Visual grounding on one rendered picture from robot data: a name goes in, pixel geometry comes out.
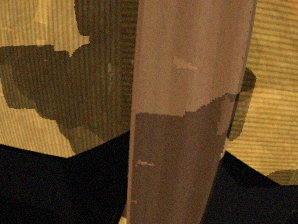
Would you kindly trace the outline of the wooden board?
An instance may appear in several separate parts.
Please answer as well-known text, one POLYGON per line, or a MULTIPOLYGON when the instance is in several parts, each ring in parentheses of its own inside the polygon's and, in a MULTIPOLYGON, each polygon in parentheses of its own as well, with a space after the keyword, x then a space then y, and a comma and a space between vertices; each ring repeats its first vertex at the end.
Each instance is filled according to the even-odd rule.
POLYGON ((202 224, 257 0, 138 0, 126 224, 202 224))

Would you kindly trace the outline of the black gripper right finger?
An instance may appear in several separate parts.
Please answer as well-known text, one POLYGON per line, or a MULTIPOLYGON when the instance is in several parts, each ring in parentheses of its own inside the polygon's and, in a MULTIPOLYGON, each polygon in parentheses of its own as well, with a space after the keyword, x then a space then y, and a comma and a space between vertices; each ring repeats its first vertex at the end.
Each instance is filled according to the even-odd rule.
POLYGON ((202 224, 298 224, 298 185, 279 185, 225 151, 202 224))

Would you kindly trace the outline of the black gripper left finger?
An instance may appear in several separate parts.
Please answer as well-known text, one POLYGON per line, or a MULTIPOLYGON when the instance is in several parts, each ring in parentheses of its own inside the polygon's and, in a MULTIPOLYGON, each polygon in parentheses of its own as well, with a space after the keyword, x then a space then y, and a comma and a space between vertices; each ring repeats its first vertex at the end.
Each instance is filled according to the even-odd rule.
POLYGON ((72 157, 0 144, 0 194, 63 224, 120 224, 128 201, 130 131, 72 157))

